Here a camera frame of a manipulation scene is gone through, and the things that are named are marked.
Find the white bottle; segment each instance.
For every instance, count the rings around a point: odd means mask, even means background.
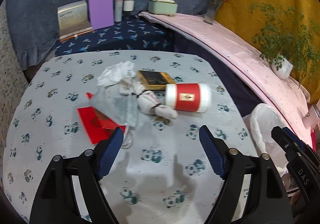
[[[134,7],[134,0],[124,0],[123,1],[123,11],[124,11],[124,19],[130,20]]]
[[[115,22],[122,20],[123,0],[115,0]]]

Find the plush toy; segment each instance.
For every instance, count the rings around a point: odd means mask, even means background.
[[[120,94],[130,95],[133,93],[138,95],[138,106],[142,113],[157,115],[165,119],[176,119],[178,117],[178,113],[174,109],[159,102],[153,91],[146,91],[145,89],[139,81],[130,84],[126,80],[122,80],[119,85]]]

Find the white pot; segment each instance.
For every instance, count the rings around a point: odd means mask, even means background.
[[[287,79],[290,76],[293,68],[293,65],[287,59],[283,59],[284,61],[282,61],[282,68],[279,68],[279,70],[277,70],[277,66],[274,63],[271,65],[271,69],[281,80]]]

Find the light green container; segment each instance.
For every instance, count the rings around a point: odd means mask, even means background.
[[[178,4],[176,2],[165,2],[158,0],[149,0],[148,11],[159,15],[175,15]]]

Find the table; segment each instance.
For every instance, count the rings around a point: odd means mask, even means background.
[[[96,79],[107,66],[127,60],[135,63],[135,70],[166,71],[176,82],[209,84],[212,106],[203,114],[179,111],[178,119],[169,124],[139,114],[138,126],[129,131],[133,145],[120,150],[110,174],[100,181],[120,224],[204,223],[223,182],[199,142],[200,126],[207,125],[229,147],[257,155],[228,92],[209,63],[198,56],[102,51],[54,57],[42,65],[24,93],[4,149],[5,193],[26,220],[52,157],[75,157],[94,148],[76,108],[89,105],[85,93],[95,93]],[[238,210],[244,207],[248,185],[246,180]],[[81,215],[89,219],[76,182],[75,190]]]
[[[173,51],[173,31],[144,18],[115,22],[62,43],[57,40],[55,56],[97,50]]]

